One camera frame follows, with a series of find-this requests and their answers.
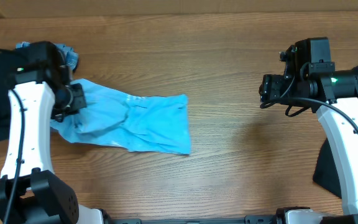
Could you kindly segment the light blue printed t-shirt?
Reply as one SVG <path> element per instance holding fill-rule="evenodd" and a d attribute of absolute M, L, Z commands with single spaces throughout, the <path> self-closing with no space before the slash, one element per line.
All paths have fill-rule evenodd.
<path fill-rule="evenodd" d="M 50 127 L 70 143 L 189 155 L 188 97 L 134 96 L 86 79 L 86 107 Z"/>

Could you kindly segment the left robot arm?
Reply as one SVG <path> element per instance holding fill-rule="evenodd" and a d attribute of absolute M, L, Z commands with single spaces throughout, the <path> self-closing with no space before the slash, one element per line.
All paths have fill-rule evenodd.
<path fill-rule="evenodd" d="M 48 41 L 0 49 L 0 80 L 10 103 L 9 144 L 0 174 L 3 223 L 111 223 L 104 210 L 81 205 L 53 171 L 50 122 L 86 107 L 82 86 L 73 83 L 77 63 L 71 47 Z"/>

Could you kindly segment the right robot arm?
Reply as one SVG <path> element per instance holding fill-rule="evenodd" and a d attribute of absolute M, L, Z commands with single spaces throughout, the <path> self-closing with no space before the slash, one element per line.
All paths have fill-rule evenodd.
<path fill-rule="evenodd" d="M 326 134 L 330 160 L 319 160 L 316 175 L 328 170 L 339 184 L 342 215 L 310 208 L 280 208 L 273 223 L 358 223 L 358 66 L 337 70 L 325 37 L 300 40 L 280 53 L 282 75 L 266 74 L 259 88 L 260 107 L 286 106 L 294 117 L 306 110 L 317 116 Z"/>

